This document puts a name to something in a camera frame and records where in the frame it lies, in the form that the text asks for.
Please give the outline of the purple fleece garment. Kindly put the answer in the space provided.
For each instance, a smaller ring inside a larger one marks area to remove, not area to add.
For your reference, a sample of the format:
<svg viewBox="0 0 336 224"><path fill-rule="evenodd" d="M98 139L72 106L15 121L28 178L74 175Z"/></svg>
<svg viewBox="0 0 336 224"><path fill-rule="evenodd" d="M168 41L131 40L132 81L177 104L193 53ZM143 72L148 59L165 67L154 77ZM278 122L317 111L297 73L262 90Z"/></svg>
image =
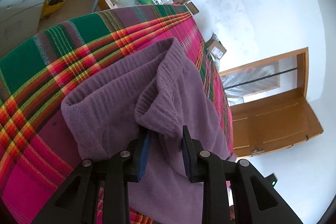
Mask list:
<svg viewBox="0 0 336 224"><path fill-rule="evenodd" d="M145 176L129 185L131 208L159 223L201 223L203 186L186 177L183 128L221 159L232 154L199 71L175 38L86 79L61 110L83 159L108 159L137 139L140 127L152 130Z"/></svg>

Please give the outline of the pink green plaid blanket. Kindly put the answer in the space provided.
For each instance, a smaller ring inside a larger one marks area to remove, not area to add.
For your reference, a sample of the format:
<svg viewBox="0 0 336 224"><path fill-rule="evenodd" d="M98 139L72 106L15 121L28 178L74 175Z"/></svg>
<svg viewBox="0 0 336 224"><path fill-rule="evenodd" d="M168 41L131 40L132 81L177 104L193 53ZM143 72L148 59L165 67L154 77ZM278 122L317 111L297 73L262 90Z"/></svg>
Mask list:
<svg viewBox="0 0 336 224"><path fill-rule="evenodd" d="M1 223L31 223L80 162L60 112L64 97L108 65L169 37L196 65L233 147L221 78L185 6L133 6L73 18L1 59Z"/></svg>

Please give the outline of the silver patterned curtain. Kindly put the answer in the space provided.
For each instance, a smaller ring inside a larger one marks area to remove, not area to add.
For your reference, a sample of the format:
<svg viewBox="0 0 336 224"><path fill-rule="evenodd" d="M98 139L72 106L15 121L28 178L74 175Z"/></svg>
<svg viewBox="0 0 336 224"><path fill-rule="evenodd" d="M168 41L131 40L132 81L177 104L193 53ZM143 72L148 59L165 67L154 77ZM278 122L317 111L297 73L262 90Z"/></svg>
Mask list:
<svg viewBox="0 0 336 224"><path fill-rule="evenodd" d="M278 61L221 76L229 106L248 102L248 97L280 87Z"/></svg>

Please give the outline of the brown cardboard box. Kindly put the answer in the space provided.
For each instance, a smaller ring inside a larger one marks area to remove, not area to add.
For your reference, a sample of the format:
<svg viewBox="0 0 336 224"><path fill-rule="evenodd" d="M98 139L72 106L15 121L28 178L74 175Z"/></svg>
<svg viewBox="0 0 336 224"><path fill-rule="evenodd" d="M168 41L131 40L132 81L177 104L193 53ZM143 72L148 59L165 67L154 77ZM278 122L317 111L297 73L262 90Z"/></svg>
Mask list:
<svg viewBox="0 0 336 224"><path fill-rule="evenodd" d="M211 38L206 42L206 47L209 53L218 60L220 60L227 52L215 33L213 33Z"/></svg>

